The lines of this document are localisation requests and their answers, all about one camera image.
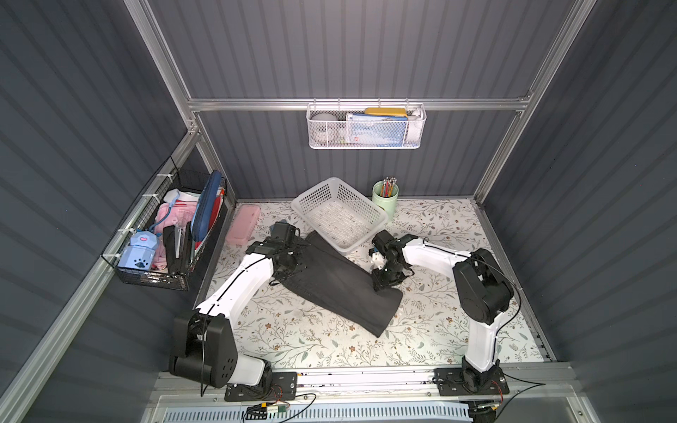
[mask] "paper packaging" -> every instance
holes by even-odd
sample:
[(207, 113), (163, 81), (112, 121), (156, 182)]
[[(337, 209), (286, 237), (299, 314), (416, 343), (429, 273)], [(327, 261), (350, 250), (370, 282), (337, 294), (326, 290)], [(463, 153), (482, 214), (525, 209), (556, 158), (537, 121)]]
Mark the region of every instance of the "paper packaging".
[(404, 143), (404, 135), (407, 131), (407, 118), (348, 113), (345, 120), (347, 121), (347, 143), (375, 147), (396, 147)]

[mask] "white plastic basket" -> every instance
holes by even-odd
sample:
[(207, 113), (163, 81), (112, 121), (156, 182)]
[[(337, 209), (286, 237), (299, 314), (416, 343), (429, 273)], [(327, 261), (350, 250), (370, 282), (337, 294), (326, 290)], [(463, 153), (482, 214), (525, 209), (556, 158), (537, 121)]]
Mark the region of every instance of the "white plastic basket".
[(292, 209), (342, 254), (374, 236), (388, 221), (381, 207), (339, 178), (329, 178), (296, 197)]
[[(347, 120), (349, 114), (362, 114), (367, 107), (379, 103), (342, 104), (310, 103), (306, 110), (308, 143), (318, 150), (348, 149), (414, 149), (421, 145), (426, 114), (423, 104), (387, 104), (383, 107), (400, 107), (416, 120), (355, 121)], [(330, 114), (336, 120), (315, 120), (320, 114)]]

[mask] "clothing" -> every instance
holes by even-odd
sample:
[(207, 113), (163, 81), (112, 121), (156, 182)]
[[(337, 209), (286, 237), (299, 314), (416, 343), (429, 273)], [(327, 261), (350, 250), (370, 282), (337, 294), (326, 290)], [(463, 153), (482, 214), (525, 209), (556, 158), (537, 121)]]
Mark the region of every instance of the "clothing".
[[(158, 225), (153, 228), (153, 233), (162, 234), (162, 230), (166, 226), (178, 226), (185, 229), (187, 224), (193, 220), (195, 215), (195, 210), (198, 207), (197, 201), (181, 201), (178, 200), (174, 203), (174, 206), (171, 207), (169, 203), (162, 203), (158, 209), (158, 214), (155, 216), (155, 221), (160, 222)], [(151, 264), (151, 269), (164, 269), (167, 267), (167, 257), (165, 254), (165, 243), (160, 239), (160, 245), (155, 250), (155, 256), (153, 257), (153, 262)]]
[(380, 336), (397, 312), (402, 292), (374, 291), (371, 274), (333, 249), (317, 232), (301, 251), (306, 268), (282, 280), (287, 289), (312, 303), (354, 321)]

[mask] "blue pencil case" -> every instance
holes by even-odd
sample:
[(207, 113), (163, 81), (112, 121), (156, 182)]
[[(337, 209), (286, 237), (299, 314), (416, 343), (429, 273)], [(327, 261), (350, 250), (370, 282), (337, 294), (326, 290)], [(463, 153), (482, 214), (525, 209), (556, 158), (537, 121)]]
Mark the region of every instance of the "blue pencil case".
[(190, 231), (195, 242), (202, 241), (209, 232), (209, 218), (212, 214), (214, 201), (221, 185), (221, 172), (213, 171), (198, 199), (198, 207), (195, 210)]

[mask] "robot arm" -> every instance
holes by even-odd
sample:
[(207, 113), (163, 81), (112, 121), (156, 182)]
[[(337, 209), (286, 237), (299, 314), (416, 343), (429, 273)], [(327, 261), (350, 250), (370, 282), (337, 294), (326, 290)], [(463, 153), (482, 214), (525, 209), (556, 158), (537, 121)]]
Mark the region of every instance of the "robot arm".
[(271, 384), (270, 363), (238, 354), (233, 337), (237, 317), (254, 293), (271, 277), (281, 279), (301, 267), (305, 242), (296, 227), (276, 223), (263, 242), (251, 244), (240, 266), (195, 310), (174, 320), (169, 371), (216, 388), (226, 383), (253, 386), (265, 395)]
[(484, 248), (455, 251), (427, 244), (413, 235), (396, 240), (387, 231), (376, 235), (374, 247), (372, 260), (378, 268), (372, 271), (372, 279), (376, 290), (402, 283), (407, 278), (404, 269), (412, 265), (454, 278), (461, 307), (471, 318), (463, 360), (466, 385), (477, 392), (490, 383), (498, 369), (496, 335), (512, 317), (506, 311), (514, 294), (492, 254)]

